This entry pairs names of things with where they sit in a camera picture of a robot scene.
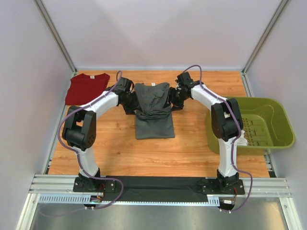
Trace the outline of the grey t-shirt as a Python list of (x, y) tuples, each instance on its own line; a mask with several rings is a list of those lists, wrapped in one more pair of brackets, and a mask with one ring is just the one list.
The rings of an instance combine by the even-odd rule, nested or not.
[(137, 83), (134, 91), (140, 105), (135, 115), (136, 139), (174, 138), (171, 106), (164, 107), (169, 83), (155, 86)]

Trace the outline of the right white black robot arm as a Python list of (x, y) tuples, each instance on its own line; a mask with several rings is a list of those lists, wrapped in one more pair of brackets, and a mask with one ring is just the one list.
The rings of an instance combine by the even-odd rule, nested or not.
[(181, 110), (184, 101), (191, 98), (210, 110), (212, 131), (218, 139), (220, 155), (213, 184), (219, 192), (228, 193), (239, 181), (236, 155), (243, 123), (238, 102), (214, 93), (200, 80), (194, 81), (187, 71), (177, 76), (176, 83), (177, 87), (170, 88), (164, 107), (172, 104), (173, 110)]

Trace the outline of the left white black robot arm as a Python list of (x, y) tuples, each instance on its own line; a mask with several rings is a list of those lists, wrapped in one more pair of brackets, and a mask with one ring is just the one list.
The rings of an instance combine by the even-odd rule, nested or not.
[(99, 179), (100, 169), (94, 158), (96, 123), (101, 115), (119, 105), (122, 105), (125, 114), (134, 115), (139, 104), (133, 89), (134, 83), (131, 80), (120, 78), (115, 85), (106, 88), (89, 103), (68, 109), (62, 138), (67, 141), (65, 148), (75, 152), (79, 165), (73, 191), (101, 193), (105, 188), (106, 180)]

